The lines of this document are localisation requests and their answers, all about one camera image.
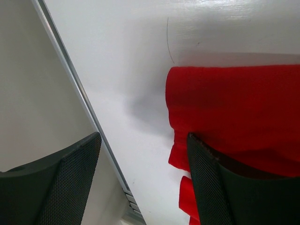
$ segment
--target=metal frame edge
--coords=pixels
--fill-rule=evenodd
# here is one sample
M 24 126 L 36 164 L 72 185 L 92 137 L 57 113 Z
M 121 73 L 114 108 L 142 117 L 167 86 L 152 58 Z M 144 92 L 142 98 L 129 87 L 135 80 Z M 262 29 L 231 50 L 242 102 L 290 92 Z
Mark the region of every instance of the metal frame edge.
M 87 97 L 87 94 L 83 88 L 83 85 L 78 77 L 78 74 L 73 66 L 73 63 L 65 49 L 65 46 L 59 36 L 59 33 L 54 25 L 54 22 L 51 18 L 51 15 L 49 14 L 48 8 L 44 2 L 44 0 L 31 0 L 34 8 L 37 11 L 38 16 L 40 17 L 42 24 L 55 48 L 55 51 L 58 54 L 58 57 L 64 66 L 67 75 L 71 81 L 71 83 L 74 86 L 74 89 L 81 101 L 81 104 L 84 107 L 84 110 L 93 126 L 93 128 L 98 131 L 101 134 L 101 137 L 103 139 L 102 148 L 106 152 L 108 159 L 111 162 L 111 165 L 113 166 L 113 169 L 118 177 L 118 180 L 123 188 L 123 191 L 127 194 L 132 195 L 130 188 L 125 180 L 125 177 L 119 167 L 119 164 L 113 154 L 113 151 L 108 143 L 107 138 L 105 137 L 105 134 L 100 126 L 100 123 L 95 115 L 95 112 L 91 106 L 91 103 Z

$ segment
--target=white wall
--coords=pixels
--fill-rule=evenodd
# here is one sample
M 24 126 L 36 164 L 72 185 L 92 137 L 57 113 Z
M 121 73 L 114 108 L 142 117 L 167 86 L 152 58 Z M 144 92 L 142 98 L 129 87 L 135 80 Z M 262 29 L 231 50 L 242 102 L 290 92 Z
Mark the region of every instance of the white wall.
M 31 1 L 0 1 L 0 171 L 93 131 Z M 82 224 L 116 224 L 127 203 L 101 151 Z

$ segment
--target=red fabric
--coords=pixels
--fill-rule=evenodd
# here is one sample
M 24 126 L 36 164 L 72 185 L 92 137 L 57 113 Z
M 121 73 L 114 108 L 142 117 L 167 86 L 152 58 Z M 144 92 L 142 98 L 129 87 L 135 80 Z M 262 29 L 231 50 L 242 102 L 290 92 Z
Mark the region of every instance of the red fabric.
M 179 208 L 182 209 L 185 213 L 189 214 L 199 223 L 200 220 L 192 180 L 186 176 L 182 177 L 180 183 Z
M 300 176 L 299 65 L 174 67 L 166 81 L 166 103 L 175 131 L 169 158 L 173 166 L 189 171 L 186 137 L 193 132 L 249 166 Z M 194 204 L 179 205 L 195 211 Z
M 191 217 L 189 219 L 189 225 L 200 225 L 200 222 L 199 222 L 199 220 L 196 220 L 196 219 Z

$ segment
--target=white surface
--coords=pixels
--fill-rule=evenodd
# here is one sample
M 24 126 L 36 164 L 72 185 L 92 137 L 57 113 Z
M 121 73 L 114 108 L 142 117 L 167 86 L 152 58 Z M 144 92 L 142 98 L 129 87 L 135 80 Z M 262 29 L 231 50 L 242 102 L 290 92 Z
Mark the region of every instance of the white surface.
M 0 1 L 0 171 L 57 152 L 93 132 L 30 1 Z M 82 225 L 115 225 L 127 208 L 101 150 Z
M 299 63 L 299 1 L 45 2 L 147 224 L 188 224 L 184 172 L 168 165 L 167 72 Z

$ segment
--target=red cloth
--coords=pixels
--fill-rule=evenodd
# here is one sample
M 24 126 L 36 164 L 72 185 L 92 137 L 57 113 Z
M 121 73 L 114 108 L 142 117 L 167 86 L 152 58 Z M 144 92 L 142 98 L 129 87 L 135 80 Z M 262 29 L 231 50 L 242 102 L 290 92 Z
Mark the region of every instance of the red cloth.
M 196 220 L 196 219 L 191 217 L 189 219 L 189 225 L 200 225 L 200 222 L 199 222 L 199 220 Z
M 175 131 L 173 166 L 189 171 L 186 137 L 193 132 L 249 166 L 300 176 L 299 65 L 174 67 L 166 81 L 166 103 Z M 180 190 L 192 193 L 193 187 Z M 184 203 L 186 194 L 180 193 L 179 205 L 191 215 L 195 204 Z
M 179 208 L 185 213 L 189 214 L 191 218 L 198 221 L 199 214 L 197 210 L 197 203 L 195 199 L 192 180 L 186 176 L 183 176 L 180 183 L 179 190 Z

